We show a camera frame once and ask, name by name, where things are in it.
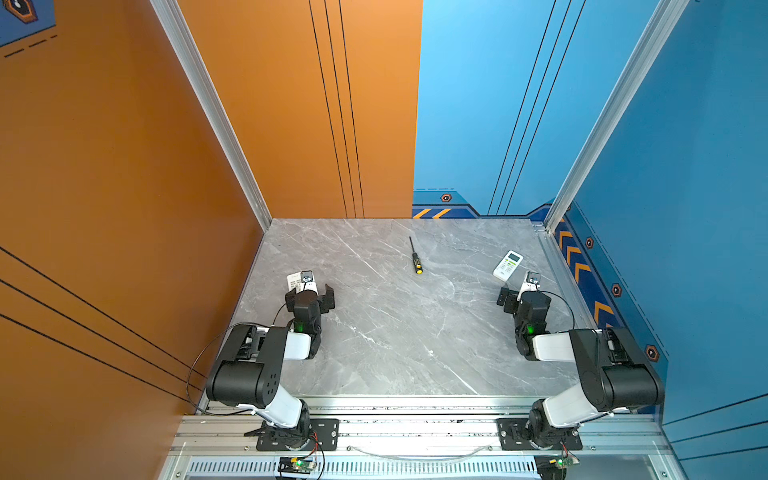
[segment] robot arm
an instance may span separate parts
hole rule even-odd
[[[263,433],[270,441],[287,445],[309,438],[309,408],[280,385],[284,359],[314,358],[320,347],[320,314],[336,306],[332,288],[326,285],[326,294],[320,296],[313,281],[305,280],[304,287],[308,286],[311,289],[297,293],[294,288],[286,294],[288,310],[295,316],[293,332],[289,327],[235,326],[211,368],[206,383],[209,399],[250,409],[266,420],[263,428],[246,436]]]
[[[274,326],[266,332],[239,325],[227,337],[206,384],[208,398],[252,409],[270,424],[295,428],[302,403],[280,386],[283,359],[305,359],[310,337]]]
[[[575,362],[579,384],[534,403],[528,414],[531,441],[557,445],[584,422],[615,409],[659,405],[664,386],[627,329],[574,329],[534,336],[542,361]]]
[[[623,407],[659,405],[664,385],[627,329],[547,331],[551,299],[528,272],[519,291],[502,288],[497,304],[515,318],[515,343],[529,360],[575,362],[579,384],[534,403],[529,440],[539,448],[559,444],[581,423]]]

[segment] orange wall panel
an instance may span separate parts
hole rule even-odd
[[[192,363],[262,232],[149,2],[55,7],[45,43],[0,48],[0,247]],[[2,251],[0,279],[169,372],[0,283],[1,314],[169,392],[0,318],[5,476],[154,478],[187,368]]]
[[[366,217],[410,218],[422,2],[329,0],[331,12],[337,3],[343,17]]]
[[[272,216],[346,217],[306,0],[179,5]]]
[[[180,6],[274,217],[410,217],[420,1]]]

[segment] vent grille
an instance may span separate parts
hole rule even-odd
[[[190,477],[274,478],[276,458],[194,457]],[[532,456],[471,458],[461,462],[413,462],[370,457],[329,457],[323,480],[380,478],[540,478]]]
[[[190,463],[187,473],[267,473],[272,475],[274,469],[275,462],[271,458],[235,460],[227,457],[200,457]]]

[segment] aluminum frame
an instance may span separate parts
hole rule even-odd
[[[576,161],[568,172],[552,207],[544,220],[545,229],[554,233],[560,219],[571,204],[584,179],[587,178],[594,162],[603,151],[608,138],[613,134],[629,102],[645,79],[659,51],[669,38],[670,33],[683,14],[689,0],[661,0],[650,17],[640,40],[637,41],[632,55],[621,72],[611,96],[605,102],[600,117],[584,142]]]
[[[339,419],[339,444],[327,455],[464,455],[483,448],[479,456],[530,455],[502,451],[496,419],[525,418],[538,397],[531,396],[304,396],[315,419]],[[231,409],[217,402],[216,412]],[[273,455],[255,452],[255,439],[243,432],[258,428],[251,415],[182,419],[170,456]],[[652,415],[617,414],[584,424],[581,455],[671,455]],[[556,451],[537,452],[552,455]]]
[[[150,0],[150,3],[160,20],[160,24],[163,25],[165,35],[173,46],[184,73],[187,74],[197,100],[214,130],[227,160],[230,162],[232,171],[240,183],[240,188],[243,189],[248,204],[259,221],[261,230],[266,233],[272,223],[270,209],[266,206],[266,201],[264,201],[256,178],[253,176],[243,148],[237,140],[237,135],[232,128],[227,112],[224,110],[219,94],[216,92],[214,82],[208,74],[203,57],[197,50],[192,32],[187,21],[184,20],[178,2],[176,0]]]

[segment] screwdriver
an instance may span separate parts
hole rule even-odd
[[[419,255],[416,253],[416,249],[413,248],[413,239],[408,237],[408,240],[411,240],[411,250],[413,250],[413,269],[416,270],[416,275],[421,275],[424,271],[422,270],[422,261],[419,260]]]

